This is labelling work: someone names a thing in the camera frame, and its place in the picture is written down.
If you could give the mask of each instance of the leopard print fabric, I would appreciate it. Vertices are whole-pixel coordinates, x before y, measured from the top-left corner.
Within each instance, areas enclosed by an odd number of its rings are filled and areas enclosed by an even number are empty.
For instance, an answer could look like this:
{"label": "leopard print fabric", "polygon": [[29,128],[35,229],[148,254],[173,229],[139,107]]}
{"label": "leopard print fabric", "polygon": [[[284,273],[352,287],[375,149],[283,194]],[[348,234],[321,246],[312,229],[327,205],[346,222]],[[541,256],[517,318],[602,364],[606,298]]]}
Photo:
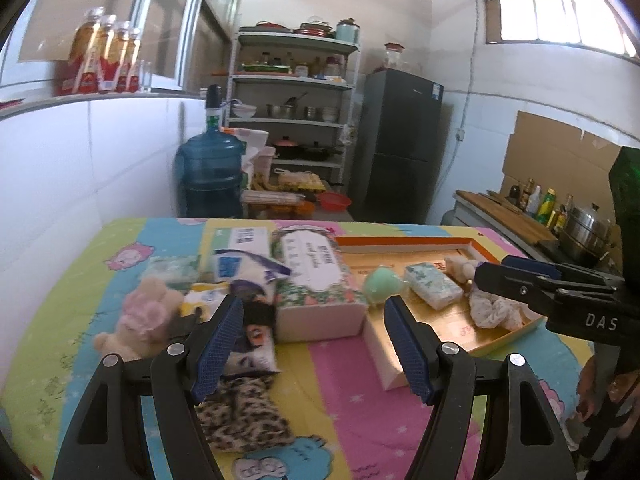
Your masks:
{"label": "leopard print fabric", "polygon": [[292,444],[289,423],[269,398],[274,376],[221,381],[215,394],[196,407],[209,447],[250,452]]}

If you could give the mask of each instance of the colorful tablecloth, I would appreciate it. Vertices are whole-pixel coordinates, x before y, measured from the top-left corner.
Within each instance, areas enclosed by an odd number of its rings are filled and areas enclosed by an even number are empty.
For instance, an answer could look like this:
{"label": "colorful tablecloth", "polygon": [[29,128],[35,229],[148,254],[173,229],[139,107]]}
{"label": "colorful tablecloth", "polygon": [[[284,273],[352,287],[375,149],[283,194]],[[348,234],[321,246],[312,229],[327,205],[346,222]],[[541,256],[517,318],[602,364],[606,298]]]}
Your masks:
{"label": "colorful tablecloth", "polygon": [[[138,284],[151,255],[207,254],[215,229],[305,223],[336,235],[473,237],[498,259],[520,254],[487,229],[408,224],[152,218],[121,219],[105,227],[69,267],[36,313],[18,346],[1,397],[12,446],[43,478],[84,389],[99,362],[92,338],[113,332],[124,296]],[[490,357],[517,351],[529,361],[559,418],[575,408],[575,386],[591,354],[584,341],[543,325]],[[217,454],[227,480],[400,480],[430,416],[407,387],[385,392],[359,336],[276,348],[278,376],[271,397],[290,421],[291,446],[245,456]],[[146,437],[156,479],[170,480],[153,401],[143,397]],[[458,478],[470,479],[484,418],[474,404]]]}

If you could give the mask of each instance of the blue gripper pad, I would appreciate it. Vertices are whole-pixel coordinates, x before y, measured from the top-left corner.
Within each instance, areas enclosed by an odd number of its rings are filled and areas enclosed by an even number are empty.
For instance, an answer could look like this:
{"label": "blue gripper pad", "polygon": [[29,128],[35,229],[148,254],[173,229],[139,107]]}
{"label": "blue gripper pad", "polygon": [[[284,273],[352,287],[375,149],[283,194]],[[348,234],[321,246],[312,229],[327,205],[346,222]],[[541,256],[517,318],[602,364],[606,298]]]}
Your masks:
{"label": "blue gripper pad", "polygon": [[418,322],[399,296],[386,300],[384,309],[386,332],[396,350],[396,355],[404,370],[409,388],[425,404],[432,404],[433,387],[429,377],[428,360],[412,331],[412,324]]}
{"label": "blue gripper pad", "polygon": [[560,280],[562,273],[552,264],[531,260],[530,258],[521,258],[519,256],[505,256],[500,262],[501,265],[513,267],[514,269],[528,270],[539,276],[546,276],[552,280]]}
{"label": "blue gripper pad", "polygon": [[242,331],[244,309],[238,298],[227,296],[208,323],[214,323],[215,329],[196,364],[197,377],[191,394],[198,401],[216,391],[226,360],[233,344]]}

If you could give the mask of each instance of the window sill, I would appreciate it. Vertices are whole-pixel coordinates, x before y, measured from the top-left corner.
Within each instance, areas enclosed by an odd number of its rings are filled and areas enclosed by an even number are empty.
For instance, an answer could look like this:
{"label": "window sill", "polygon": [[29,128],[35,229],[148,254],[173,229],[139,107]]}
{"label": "window sill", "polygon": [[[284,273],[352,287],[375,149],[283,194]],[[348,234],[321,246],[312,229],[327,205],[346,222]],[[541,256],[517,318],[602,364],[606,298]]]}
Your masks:
{"label": "window sill", "polygon": [[636,66],[640,66],[640,58],[624,56],[623,54],[616,54],[609,50],[602,50],[601,48],[595,48],[594,46],[587,46],[583,44],[575,43],[558,43],[556,41],[542,41],[542,40],[500,40],[500,41],[487,41],[486,44],[538,44],[538,45],[553,45],[553,46],[565,46],[568,48],[579,48],[581,50],[591,50],[599,54],[606,54],[607,56],[617,57],[618,59],[624,59],[629,63]]}
{"label": "window sill", "polygon": [[29,103],[22,103],[0,110],[0,121],[27,112],[42,110],[43,108],[51,108],[69,103],[79,103],[84,101],[96,101],[105,99],[133,99],[133,98],[182,98],[182,99],[199,99],[202,98],[196,94],[187,94],[184,92],[151,92],[151,93],[135,93],[135,94],[82,94],[68,95],[60,97],[52,97]]}

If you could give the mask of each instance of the electrical cord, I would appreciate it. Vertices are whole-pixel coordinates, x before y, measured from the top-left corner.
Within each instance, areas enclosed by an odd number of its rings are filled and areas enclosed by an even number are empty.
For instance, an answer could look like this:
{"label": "electrical cord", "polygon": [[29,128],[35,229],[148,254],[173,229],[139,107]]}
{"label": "electrical cord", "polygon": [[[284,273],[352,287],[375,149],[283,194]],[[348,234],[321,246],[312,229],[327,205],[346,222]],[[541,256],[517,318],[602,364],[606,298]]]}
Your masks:
{"label": "electrical cord", "polygon": [[[466,125],[466,112],[469,108],[469,101],[471,101],[471,91],[474,86],[475,75],[476,75],[476,50],[478,49],[478,33],[480,31],[480,0],[476,0],[476,28],[474,30],[474,44],[471,47],[471,57],[469,58],[469,85],[466,90],[465,96],[465,104],[462,108],[462,116],[460,117],[460,127],[459,130],[463,130]],[[451,160],[449,161],[449,165],[447,169],[444,171],[441,179],[436,183],[436,189],[433,193],[433,200],[435,200],[442,189],[442,186],[449,176],[451,172],[451,168],[453,167],[453,163],[456,160],[456,155],[458,154],[458,149],[460,147],[461,139],[456,137],[456,145],[453,148],[453,154],[451,155]]]}

